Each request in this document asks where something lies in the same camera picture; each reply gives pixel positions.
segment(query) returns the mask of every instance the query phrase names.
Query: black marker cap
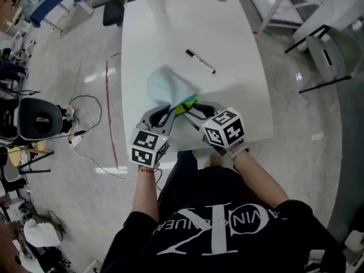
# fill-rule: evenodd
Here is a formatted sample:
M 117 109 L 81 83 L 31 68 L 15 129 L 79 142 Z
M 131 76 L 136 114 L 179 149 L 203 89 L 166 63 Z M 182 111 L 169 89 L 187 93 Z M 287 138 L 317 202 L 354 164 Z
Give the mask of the black marker cap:
M 186 54 L 189 55 L 190 57 L 193 57 L 195 54 L 193 52 L 191 52 L 189 49 L 186 50 Z

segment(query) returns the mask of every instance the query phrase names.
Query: black t-shirt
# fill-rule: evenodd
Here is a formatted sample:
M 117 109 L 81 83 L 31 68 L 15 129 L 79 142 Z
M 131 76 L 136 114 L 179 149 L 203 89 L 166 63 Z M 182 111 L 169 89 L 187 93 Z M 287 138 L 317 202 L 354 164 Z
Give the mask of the black t-shirt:
M 338 244 L 303 202 L 270 208 L 225 168 L 186 177 L 168 188 L 168 196 L 161 194 L 159 225 L 144 213 L 130 213 L 102 273 L 304 272 L 312 250 L 325 250 L 317 265 L 322 272 L 345 272 Z

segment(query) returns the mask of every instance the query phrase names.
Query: white vase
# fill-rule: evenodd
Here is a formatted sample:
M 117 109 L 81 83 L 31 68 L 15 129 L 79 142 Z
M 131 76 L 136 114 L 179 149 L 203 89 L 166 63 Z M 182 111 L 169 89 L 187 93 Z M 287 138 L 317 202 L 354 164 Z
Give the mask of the white vase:
M 166 15 L 166 5 L 164 4 L 164 0 L 147 0 L 147 3 L 154 14 L 155 19 L 159 20 Z

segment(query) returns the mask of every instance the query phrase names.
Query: marker pen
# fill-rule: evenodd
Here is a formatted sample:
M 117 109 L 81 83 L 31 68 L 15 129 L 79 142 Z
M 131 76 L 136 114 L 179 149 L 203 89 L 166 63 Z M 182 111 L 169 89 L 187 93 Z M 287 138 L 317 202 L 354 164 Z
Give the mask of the marker pen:
M 199 63 L 201 63 L 210 73 L 215 74 L 216 70 L 211 67 L 208 63 L 206 63 L 203 59 L 201 59 L 200 57 L 198 57 L 197 55 L 195 55 L 192 51 L 190 51 L 189 49 L 186 50 L 186 54 L 189 55 L 191 58 L 193 58 L 194 60 L 198 61 Z

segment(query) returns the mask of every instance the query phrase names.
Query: red bracelet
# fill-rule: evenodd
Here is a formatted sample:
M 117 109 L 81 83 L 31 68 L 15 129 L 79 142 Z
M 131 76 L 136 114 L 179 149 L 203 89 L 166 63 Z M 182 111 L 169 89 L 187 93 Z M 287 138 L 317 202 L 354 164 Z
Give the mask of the red bracelet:
M 150 171 L 150 170 L 138 170 L 138 172 L 147 172 L 147 173 L 153 173 L 154 174 L 154 170 Z

